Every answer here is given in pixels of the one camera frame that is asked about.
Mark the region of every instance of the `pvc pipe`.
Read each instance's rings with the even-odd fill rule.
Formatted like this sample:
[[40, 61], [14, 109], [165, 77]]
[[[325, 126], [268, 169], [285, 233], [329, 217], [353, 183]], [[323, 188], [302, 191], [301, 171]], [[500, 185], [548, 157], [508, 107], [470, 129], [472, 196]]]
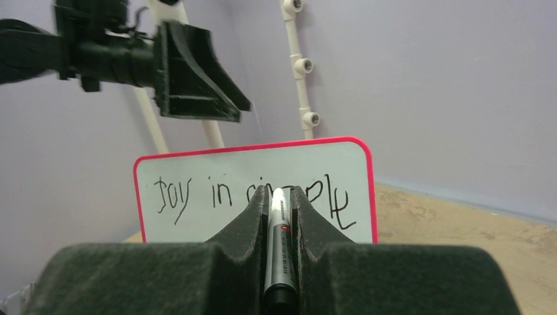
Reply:
[[298, 31], [296, 29], [296, 14], [303, 9], [302, 0], [280, 0], [282, 19], [286, 25], [288, 46], [290, 46], [290, 64], [296, 89], [298, 90], [298, 101], [300, 102], [300, 122], [303, 135], [306, 139], [313, 138], [313, 128], [321, 122], [318, 113], [312, 112], [307, 97], [305, 75], [313, 71], [313, 63], [308, 58], [302, 58], [300, 44], [298, 43]]
[[145, 122], [147, 123], [147, 127], [149, 128], [149, 132], [151, 134], [151, 137], [153, 138], [153, 142], [155, 142], [157, 152], [160, 154], [168, 153], [168, 146], [166, 145], [166, 141], [164, 140], [164, 135], [162, 134], [160, 124], [158, 123], [156, 113], [151, 104], [151, 99], [147, 94], [147, 90], [140, 87], [134, 87], [133, 92], [135, 93], [135, 97], [137, 97], [137, 100], [139, 101], [139, 107], [141, 107], [141, 112], [143, 113], [143, 117], [145, 118]]
[[[182, 24], [188, 24], [186, 9], [182, 1], [174, 6], [165, 5], [158, 0], [147, 0], [147, 5], [153, 15], [155, 24], [160, 24], [161, 20], [176, 20]], [[207, 142], [211, 148], [224, 148], [223, 137], [219, 124], [214, 120], [202, 120], [201, 126], [205, 132]]]

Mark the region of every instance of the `robotic arm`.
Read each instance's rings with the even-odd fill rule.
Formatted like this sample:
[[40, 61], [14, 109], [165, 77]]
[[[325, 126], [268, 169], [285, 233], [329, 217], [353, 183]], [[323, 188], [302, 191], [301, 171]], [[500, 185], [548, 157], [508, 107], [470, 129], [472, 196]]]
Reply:
[[[175, 5], [176, 0], [161, 1]], [[210, 32], [162, 21], [153, 38], [127, 26], [127, 0], [56, 0], [57, 35], [20, 20], [0, 20], [0, 84], [52, 72], [79, 78], [85, 92], [101, 82], [153, 87], [160, 115], [240, 120], [250, 101], [220, 66]]]

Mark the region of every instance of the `silver marker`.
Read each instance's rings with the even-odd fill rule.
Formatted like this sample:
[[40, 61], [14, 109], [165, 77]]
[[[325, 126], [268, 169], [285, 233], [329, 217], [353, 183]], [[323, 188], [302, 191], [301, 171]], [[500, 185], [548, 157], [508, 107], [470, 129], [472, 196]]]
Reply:
[[295, 314], [298, 311], [298, 281], [292, 264], [289, 217], [284, 191], [277, 188], [271, 201], [267, 235], [267, 268], [263, 293], [266, 314]]

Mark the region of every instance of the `beige tabletop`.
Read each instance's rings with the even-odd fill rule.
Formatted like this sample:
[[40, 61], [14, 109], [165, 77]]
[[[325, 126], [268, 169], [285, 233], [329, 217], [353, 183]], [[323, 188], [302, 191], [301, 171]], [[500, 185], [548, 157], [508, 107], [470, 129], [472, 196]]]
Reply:
[[501, 266], [523, 314], [557, 314], [557, 229], [381, 186], [376, 196], [381, 243], [480, 247]]

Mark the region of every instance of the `marker pen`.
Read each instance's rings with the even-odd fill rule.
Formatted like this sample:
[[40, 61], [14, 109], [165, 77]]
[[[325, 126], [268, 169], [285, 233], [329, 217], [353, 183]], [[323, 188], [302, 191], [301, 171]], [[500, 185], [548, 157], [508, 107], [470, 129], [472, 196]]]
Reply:
[[289, 214], [284, 191], [281, 188], [275, 189], [269, 214], [267, 269], [263, 292], [267, 315], [298, 312], [298, 281], [292, 264]]

